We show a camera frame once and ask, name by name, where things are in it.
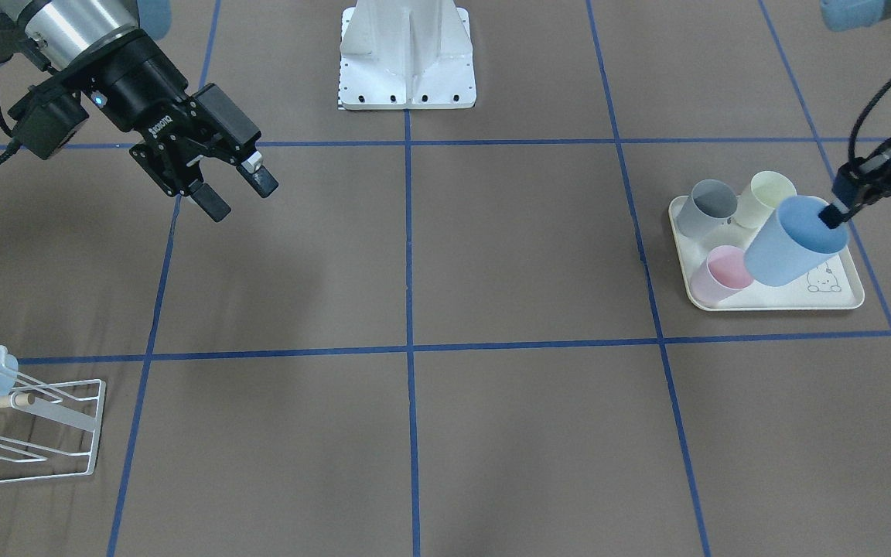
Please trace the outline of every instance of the cup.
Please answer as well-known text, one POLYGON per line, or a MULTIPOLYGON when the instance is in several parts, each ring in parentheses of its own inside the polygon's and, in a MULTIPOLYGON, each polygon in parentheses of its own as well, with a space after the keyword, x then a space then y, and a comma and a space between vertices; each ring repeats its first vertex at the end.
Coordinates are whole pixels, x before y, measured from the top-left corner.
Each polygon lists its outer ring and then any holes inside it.
POLYGON ((676 228, 686 237, 704 237, 728 221, 738 209, 738 195, 721 180, 705 179, 690 192, 676 215, 676 228))
POLYGON ((745 250, 736 246, 718 246, 690 275, 690 293, 707 306, 749 288, 754 278, 745 268, 745 250))
POLYGON ((826 206, 803 195, 779 204, 745 251, 745 266, 756 281, 788 285, 848 246, 848 229, 831 229, 821 221, 826 206))
POLYGON ((738 210, 733 219, 754 230, 765 224, 779 203, 793 195, 796 195, 796 186, 786 176, 763 170, 752 178, 752 183, 738 198, 738 210))

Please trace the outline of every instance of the tray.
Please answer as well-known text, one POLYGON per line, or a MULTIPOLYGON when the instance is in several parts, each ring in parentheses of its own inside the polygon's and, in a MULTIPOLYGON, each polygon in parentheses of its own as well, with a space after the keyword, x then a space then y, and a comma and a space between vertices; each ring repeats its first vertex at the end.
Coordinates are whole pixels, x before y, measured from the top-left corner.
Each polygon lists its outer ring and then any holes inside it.
POLYGON ((841 253, 830 258, 827 263, 814 268, 785 286, 767 286, 754 282, 749 288, 723 299, 716 304, 703 303, 690 293, 690 275, 703 263, 709 251, 715 247, 730 244, 746 249, 757 234, 739 226, 730 219, 718 226, 707 236, 694 240, 683 236, 676 229, 676 215, 686 201, 687 195, 680 195, 669 203, 669 224, 672 237, 679 254, 679 267, 682 269, 686 296, 704 311, 775 311, 806 309, 855 309, 865 301, 862 279, 855 268, 851 251, 845 247, 841 253))

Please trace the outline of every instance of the pink cup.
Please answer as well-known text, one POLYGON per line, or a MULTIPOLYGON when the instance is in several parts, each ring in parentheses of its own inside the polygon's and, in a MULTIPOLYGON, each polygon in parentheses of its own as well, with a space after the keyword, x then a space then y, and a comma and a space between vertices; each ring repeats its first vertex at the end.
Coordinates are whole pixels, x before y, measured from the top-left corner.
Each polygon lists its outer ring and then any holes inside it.
POLYGON ((718 246, 690 276, 690 293, 694 299, 714 306, 717 302, 749 288, 754 282, 745 268, 745 250, 735 246, 718 246))

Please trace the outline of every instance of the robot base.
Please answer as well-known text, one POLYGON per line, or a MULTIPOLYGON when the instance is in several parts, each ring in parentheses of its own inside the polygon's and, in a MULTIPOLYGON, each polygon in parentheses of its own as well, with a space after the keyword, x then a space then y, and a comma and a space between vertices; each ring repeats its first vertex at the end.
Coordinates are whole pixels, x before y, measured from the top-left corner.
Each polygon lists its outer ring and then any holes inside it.
POLYGON ((340 109, 476 103, 469 14, 452 0, 360 0, 342 27, 340 109))

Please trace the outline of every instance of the robotiq logo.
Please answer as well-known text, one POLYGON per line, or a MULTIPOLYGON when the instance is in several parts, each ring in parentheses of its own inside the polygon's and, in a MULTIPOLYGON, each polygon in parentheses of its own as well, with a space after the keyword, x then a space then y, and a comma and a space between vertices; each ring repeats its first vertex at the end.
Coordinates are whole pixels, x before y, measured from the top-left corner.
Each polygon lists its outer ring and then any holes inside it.
POLYGON ((149 134, 156 138, 156 134, 159 134, 161 130, 167 127, 168 124, 173 122, 174 120, 170 116, 164 116, 160 118, 160 121, 155 124, 151 129, 149 129, 149 134))

